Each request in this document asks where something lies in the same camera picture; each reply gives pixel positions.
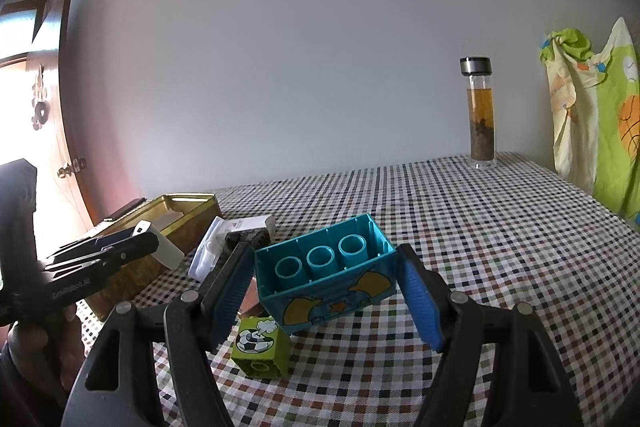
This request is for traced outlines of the person's left hand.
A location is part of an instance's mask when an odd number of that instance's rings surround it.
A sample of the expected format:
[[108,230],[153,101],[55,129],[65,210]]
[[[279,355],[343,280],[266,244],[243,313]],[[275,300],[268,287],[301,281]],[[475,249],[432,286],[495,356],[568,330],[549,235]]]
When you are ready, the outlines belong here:
[[60,425],[84,361],[76,306],[64,310],[62,336],[54,343],[39,325],[15,323],[1,350],[1,424]]

